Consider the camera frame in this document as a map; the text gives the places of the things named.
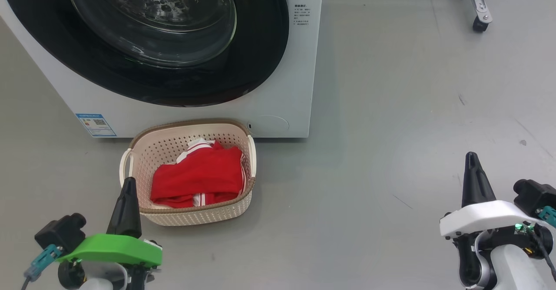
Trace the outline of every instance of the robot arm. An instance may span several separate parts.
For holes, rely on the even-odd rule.
[[[36,235],[44,249],[24,273],[26,288],[54,261],[68,290],[144,290],[162,264],[162,247],[139,240],[141,219],[135,179],[128,177],[116,201],[106,234],[85,237],[85,217],[75,213],[51,221]]]
[[[459,253],[459,278],[466,289],[548,289],[533,260],[546,258],[556,224],[556,190],[518,181],[514,203],[496,199],[475,153],[468,153],[461,209],[440,220],[440,234]]]

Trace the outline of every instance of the washing machine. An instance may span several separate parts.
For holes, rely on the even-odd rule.
[[[93,137],[230,118],[255,137],[298,138],[321,2],[0,0],[0,13]]]

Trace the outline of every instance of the plastic basket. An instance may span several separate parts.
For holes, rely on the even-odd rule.
[[[224,148],[237,146],[242,150],[245,170],[245,191],[236,199],[203,207],[174,209],[156,205],[150,200],[152,176],[162,164],[175,162],[187,143],[204,138],[218,140]],[[137,182],[139,212],[163,226],[184,226],[225,221],[242,215],[249,207],[257,173],[255,142],[249,131],[233,120],[197,120],[155,126],[139,134],[123,153],[119,164],[119,182],[123,185],[126,164],[128,176]]]

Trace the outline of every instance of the blue label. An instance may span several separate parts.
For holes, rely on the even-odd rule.
[[[93,137],[117,137],[102,114],[77,114],[81,124],[89,131]]]

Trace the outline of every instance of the concrete floor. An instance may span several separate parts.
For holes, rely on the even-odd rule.
[[[324,0],[310,138],[258,141],[238,219],[145,219],[164,246],[148,288],[461,288],[438,219],[460,206],[465,153],[499,199],[556,184],[556,0],[487,1],[481,35],[469,0]],[[4,23],[0,46],[0,276],[16,289],[48,221],[106,230],[129,141],[90,138]],[[56,267],[29,287],[59,288]]]

